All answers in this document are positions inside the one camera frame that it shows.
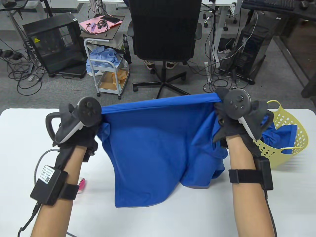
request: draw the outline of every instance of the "pink paper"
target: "pink paper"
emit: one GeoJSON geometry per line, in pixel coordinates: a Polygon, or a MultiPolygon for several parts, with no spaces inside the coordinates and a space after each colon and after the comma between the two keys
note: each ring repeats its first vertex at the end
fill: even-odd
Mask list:
{"type": "MultiPolygon", "coordinates": [[[[83,21],[83,22],[81,22],[81,23],[79,23],[79,24],[80,24],[80,25],[84,28],[84,30],[86,31],[86,30],[87,30],[87,24],[89,24],[89,23],[90,23],[90,25],[92,25],[93,23],[97,24],[97,23],[101,20],[101,17],[103,17],[103,16],[98,16],[98,17],[96,17],[96,18],[92,18],[92,19],[90,19],[90,20],[83,21]]],[[[122,22],[122,21],[119,21],[118,23],[114,24],[114,23],[112,23],[112,22],[107,21],[107,23],[108,23],[108,25],[109,25],[108,29],[110,29],[111,27],[116,26],[116,25],[119,25],[119,24],[121,24],[121,23],[123,23],[123,22],[122,22]]],[[[101,29],[99,29],[98,26],[96,26],[95,29],[94,29],[94,31],[91,31],[91,27],[88,26],[88,31],[89,31],[90,33],[94,33],[94,34],[100,34],[100,33],[106,32],[106,27],[102,27],[101,29]]]]}

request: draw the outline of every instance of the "black computer tower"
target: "black computer tower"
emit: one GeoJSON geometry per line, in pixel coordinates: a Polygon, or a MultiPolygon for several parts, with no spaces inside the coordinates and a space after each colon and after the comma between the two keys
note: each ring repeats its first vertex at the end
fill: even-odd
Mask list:
{"type": "Polygon", "coordinates": [[[237,45],[227,58],[239,48],[240,50],[233,57],[223,60],[220,66],[220,70],[226,72],[236,69],[237,76],[250,81],[250,84],[254,84],[254,79],[265,59],[265,53],[280,21],[276,16],[261,13],[258,13],[257,21],[256,16],[255,14],[255,19],[243,28],[237,45]]]}
{"type": "Polygon", "coordinates": [[[49,76],[57,73],[83,77],[87,55],[77,19],[64,13],[23,25],[28,43],[34,48],[49,76]]]}

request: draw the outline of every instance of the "white rolling cart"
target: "white rolling cart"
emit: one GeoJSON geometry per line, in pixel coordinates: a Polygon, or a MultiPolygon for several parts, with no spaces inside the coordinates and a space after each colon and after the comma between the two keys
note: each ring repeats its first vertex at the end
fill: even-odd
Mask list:
{"type": "MultiPolygon", "coordinates": [[[[128,66],[128,63],[124,59],[124,55],[122,55],[122,54],[117,54],[118,60],[119,60],[119,64],[117,66],[115,66],[112,62],[109,62],[107,60],[90,58],[90,53],[89,53],[89,49],[87,47],[87,42],[91,41],[91,40],[95,40],[95,39],[86,38],[84,40],[84,47],[86,49],[87,57],[88,57],[88,60],[90,62],[90,65],[91,65],[91,72],[92,72],[93,80],[95,83],[95,87],[97,89],[97,96],[98,97],[101,96],[100,92],[117,94],[118,99],[120,100],[122,98],[121,93],[124,89],[125,84],[127,83],[128,77],[130,75],[130,68],[128,66]],[[111,67],[96,66],[96,65],[93,65],[92,62],[108,63],[109,65],[111,65],[111,67]],[[95,73],[94,73],[95,70],[104,71],[104,73],[101,76],[99,81],[97,81],[97,79],[95,77],[95,73]],[[126,71],[126,75],[127,75],[127,77],[125,79],[121,80],[120,83],[118,81],[118,71],[119,70],[126,71]],[[112,72],[114,72],[114,74],[115,74],[116,86],[113,84],[112,72]]],[[[109,42],[106,39],[98,39],[98,41],[109,42]]]]}

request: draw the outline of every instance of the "forearm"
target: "forearm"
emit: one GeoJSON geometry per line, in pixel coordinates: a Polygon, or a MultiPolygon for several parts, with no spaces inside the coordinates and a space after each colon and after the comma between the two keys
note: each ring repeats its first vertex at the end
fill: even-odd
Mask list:
{"type": "MultiPolygon", "coordinates": [[[[76,185],[84,154],[87,148],[77,146],[64,171],[68,173],[66,182],[76,185]]],[[[64,237],[68,229],[73,201],[58,199],[54,206],[43,205],[37,216],[31,237],[64,237]]]]}
{"type": "MultiPolygon", "coordinates": [[[[240,136],[227,137],[231,169],[256,169],[240,136]]],[[[273,237],[273,226],[260,184],[233,184],[234,213],[239,237],[273,237]]]]}

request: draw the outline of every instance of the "velcro strap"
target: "velcro strap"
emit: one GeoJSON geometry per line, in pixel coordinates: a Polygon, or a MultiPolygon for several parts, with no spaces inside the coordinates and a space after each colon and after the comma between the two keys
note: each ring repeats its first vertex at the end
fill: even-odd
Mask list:
{"type": "Polygon", "coordinates": [[[229,180],[231,183],[263,183],[262,173],[254,169],[230,169],[228,170],[229,180]]]}
{"type": "Polygon", "coordinates": [[[59,198],[66,200],[75,200],[78,190],[79,185],[65,183],[60,191],[59,198]]]}

